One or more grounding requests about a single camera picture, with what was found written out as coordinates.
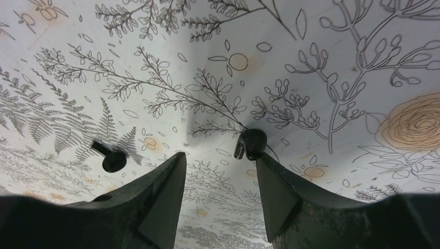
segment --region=patterned fabric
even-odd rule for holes
[[[184,151],[175,248],[271,248],[255,165],[232,156],[247,128],[349,198],[440,189],[439,0],[22,0],[0,13],[2,194],[89,201]],[[93,140],[127,166],[105,172]]]

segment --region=beige rose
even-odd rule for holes
[[[379,141],[401,150],[440,147],[440,93],[420,96],[398,105],[376,133]]]

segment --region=small black plastic part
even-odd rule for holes
[[[123,152],[113,152],[96,141],[93,142],[91,148],[105,156],[102,168],[108,173],[118,172],[127,165],[127,156]]]
[[[263,155],[266,149],[267,135],[259,129],[249,129],[240,134],[235,147],[234,157],[242,159],[246,153],[247,159],[255,161]]]

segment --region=black hook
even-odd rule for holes
[[[266,149],[267,136],[264,131],[259,129],[249,129],[240,134],[235,147],[234,157],[242,159],[246,152],[246,157],[255,161],[260,158]]]
[[[102,161],[102,168],[109,173],[120,171],[127,164],[127,156],[123,152],[113,152],[96,141],[93,142],[91,148],[105,156]]]

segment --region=black object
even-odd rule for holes
[[[242,159],[246,152],[247,159],[255,161],[262,156],[266,149],[266,144],[267,136],[264,131],[259,129],[245,130],[238,137],[234,157]]]
[[[246,150],[255,140],[241,141]],[[368,204],[327,191],[266,153],[256,167],[274,249],[440,248],[440,195],[398,194]]]
[[[2,248],[172,249],[185,177],[186,156],[177,153],[91,202],[0,197]]]
[[[127,156],[123,152],[110,151],[96,141],[93,142],[91,148],[105,156],[104,160],[102,161],[102,168],[109,173],[118,172],[127,164]]]

